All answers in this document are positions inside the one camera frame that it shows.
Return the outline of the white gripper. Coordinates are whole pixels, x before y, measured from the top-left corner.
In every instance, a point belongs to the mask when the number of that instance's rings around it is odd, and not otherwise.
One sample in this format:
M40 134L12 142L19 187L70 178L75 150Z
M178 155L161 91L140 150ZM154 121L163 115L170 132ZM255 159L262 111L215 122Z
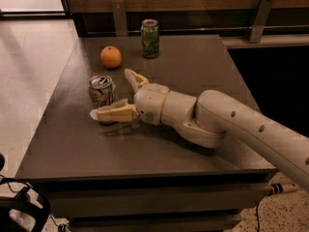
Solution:
M149 84L149 80L131 70L125 69L125 78L136 94L134 104L122 99L90 112L92 119L102 122L131 122L140 118L141 121L152 125L160 124L162 107L170 89L156 83Z

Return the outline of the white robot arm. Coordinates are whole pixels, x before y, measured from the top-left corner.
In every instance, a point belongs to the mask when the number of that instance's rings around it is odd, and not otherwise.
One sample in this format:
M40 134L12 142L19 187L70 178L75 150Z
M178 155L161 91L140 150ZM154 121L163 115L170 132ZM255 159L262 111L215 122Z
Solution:
M230 134L309 191L308 137L216 90L193 97L151 83L130 69L125 70L125 78L133 89L134 103L122 99L94 109L90 112L93 119L163 124L205 148L219 147Z

